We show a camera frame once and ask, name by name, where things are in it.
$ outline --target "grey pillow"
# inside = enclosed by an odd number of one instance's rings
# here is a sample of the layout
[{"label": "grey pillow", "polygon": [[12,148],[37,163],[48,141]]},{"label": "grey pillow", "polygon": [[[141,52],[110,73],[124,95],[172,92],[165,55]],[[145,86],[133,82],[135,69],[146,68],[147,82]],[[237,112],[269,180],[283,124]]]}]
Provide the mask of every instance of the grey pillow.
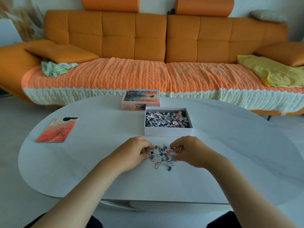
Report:
[{"label": "grey pillow", "polygon": [[287,17],[272,10],[254,10],[249,13],[252,18],[268,22],[286,22]]}]

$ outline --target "pile of puzzle pieces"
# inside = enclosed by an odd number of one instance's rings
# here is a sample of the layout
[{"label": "pile of puzzle pieces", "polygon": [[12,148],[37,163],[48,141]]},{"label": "pile of puzzle pieces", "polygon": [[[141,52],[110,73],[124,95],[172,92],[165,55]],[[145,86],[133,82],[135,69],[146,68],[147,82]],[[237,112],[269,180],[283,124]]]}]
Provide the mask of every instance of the pile of puzzle pieces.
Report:
[{"label": "pile of puzzle pieces", "polygon": [[188,128],[189,121],[187,117],[183,117],[182,112],[177,113],[155,113],[146,114],[146,127],[176,127]]},{"label": "pile of puzzle pieces", "polygon": [[155,146],[155,150],[148,152],[150,160],[155,163],[155,169],[158,169],[160,164],[165,165],[168,171],[172,170],[172,166],[175,166],[173,161],[174,149],[169,148],[164,144],[163,147]]}]

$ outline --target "left hand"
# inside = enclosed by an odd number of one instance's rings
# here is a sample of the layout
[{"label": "left hand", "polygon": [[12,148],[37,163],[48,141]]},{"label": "left hand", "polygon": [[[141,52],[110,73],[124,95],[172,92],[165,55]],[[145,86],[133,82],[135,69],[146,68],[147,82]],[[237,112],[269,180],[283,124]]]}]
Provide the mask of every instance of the left hand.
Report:
[{"label": "left hand", "polygon": [[154,149],[154,145],[144,137],[130,138],[114,150],[107,159],[115,162],[121,172],[129,171],[138,166],[143,160],[149,158],[149,155],[146,152],[142,152],[142,149],[149,152]]}]

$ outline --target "sofa backrest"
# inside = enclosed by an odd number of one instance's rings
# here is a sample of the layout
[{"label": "sofa backrest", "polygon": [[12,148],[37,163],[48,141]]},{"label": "sofa backrest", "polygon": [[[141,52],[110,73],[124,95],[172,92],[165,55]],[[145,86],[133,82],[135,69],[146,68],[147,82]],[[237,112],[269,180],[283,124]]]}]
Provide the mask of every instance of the sofa backrest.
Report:
[{"label": "sofa backrest", "polygon": [[236,63],[263,45],[287,40],[286,24],[249,18],[169,15],[166,63]]},{"label": "sofa backrest", "polygon": [[44,38],[70,44],[102,58],[164,61],[167,18],[164,15],[49,10]]}]

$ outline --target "forearm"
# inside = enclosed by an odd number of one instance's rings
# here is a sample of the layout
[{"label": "forearm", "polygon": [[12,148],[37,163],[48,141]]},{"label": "forearm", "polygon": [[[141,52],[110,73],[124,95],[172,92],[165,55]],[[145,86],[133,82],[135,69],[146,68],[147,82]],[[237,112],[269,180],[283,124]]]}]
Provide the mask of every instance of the forearm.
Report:
[{"label": "forearm", "polygon": [[296,227],[227,158],[216,154],[212,160],[207,169],[222,188],[243,228]]},{"label": "forearm", "polygon": [[67,196],[32,227],[85,227],[105,191],[120,173],[110,159],[100,161]]}]

